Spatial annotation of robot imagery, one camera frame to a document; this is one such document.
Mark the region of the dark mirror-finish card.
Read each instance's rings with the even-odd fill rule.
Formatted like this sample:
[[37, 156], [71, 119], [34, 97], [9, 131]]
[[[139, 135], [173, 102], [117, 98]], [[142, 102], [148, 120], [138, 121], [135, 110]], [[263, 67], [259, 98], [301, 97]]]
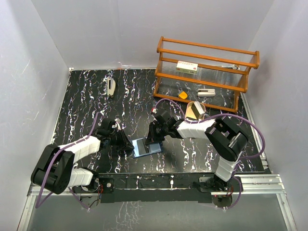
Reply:
[[150, 149], [146, 143], [146, 138], [138, 139], [137, 140], [137, 147], [139, 155], [145, 155], [150, 153]]

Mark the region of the stack of silver cards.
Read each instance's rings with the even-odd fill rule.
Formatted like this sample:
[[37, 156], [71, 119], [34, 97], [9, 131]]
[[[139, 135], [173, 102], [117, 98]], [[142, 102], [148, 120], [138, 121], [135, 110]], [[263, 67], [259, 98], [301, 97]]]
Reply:
[[196, 119], [203, 119], [205, 110], [201, 106], [201, 104], [197, 101], [192, 103], [191, 109], [196, 117]]

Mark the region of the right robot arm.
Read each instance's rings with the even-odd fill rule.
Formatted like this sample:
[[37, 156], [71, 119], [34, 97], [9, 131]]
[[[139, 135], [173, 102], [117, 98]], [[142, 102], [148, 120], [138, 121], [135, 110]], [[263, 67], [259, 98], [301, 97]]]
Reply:
[[248, 143], [248, 135], [231, 118], [249, 120], [233, 114], [217, 114], [203, 120], [175, 119], [166, 112], [156, 113], [149, 125], [145, 145], [162, 143], [166, 136], [175, 139], [208, 139], [219, 154], [214, 176], [205, 187], [225, 191], [231, 187], [233, 172], [242, 151]]

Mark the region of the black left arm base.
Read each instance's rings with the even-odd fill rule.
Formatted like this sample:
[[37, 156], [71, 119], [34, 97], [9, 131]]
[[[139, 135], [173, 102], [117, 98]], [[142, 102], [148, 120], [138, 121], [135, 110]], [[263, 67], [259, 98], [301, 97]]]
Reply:
[[114, 191], [114, 180], [112, 178], [101, 178], [98, 175], [94, 175], [90, 184], [81, 186], [81, 189], [84, 192], [96, 194], [96, 197], [80, 197], [80, 202], [84, 203], [90, 210], [99, 205], [102, 201], [103, 194], [110, 194]]

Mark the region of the blue card holder wallet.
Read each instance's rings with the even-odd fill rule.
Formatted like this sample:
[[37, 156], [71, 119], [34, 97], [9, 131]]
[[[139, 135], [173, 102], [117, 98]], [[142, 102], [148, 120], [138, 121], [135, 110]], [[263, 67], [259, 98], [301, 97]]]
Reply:
[[160, 143], [153, 143], [153, 144], [145, 144], [146, 138], [139, 138], [132, 141], [133, 144], [133, 151], [132, 156], [133, 158], [140, 158], [152, 154], [156, 154], [162, 151], [162, 147]]

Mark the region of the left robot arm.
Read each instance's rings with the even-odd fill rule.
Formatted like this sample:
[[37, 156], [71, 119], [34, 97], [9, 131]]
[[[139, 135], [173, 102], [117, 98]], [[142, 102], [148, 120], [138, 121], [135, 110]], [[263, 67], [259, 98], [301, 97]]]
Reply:
[[54, 194], [77, 186], [94, 192], [99, 188], [98, 174], [86, 167], [74, 168], [74, 164], [107, 145], [120, 152], [134, 149], [116, 120], [103, 119], [100, 127], [75, 142], [47, 145], [32, 172], [31, 182]]

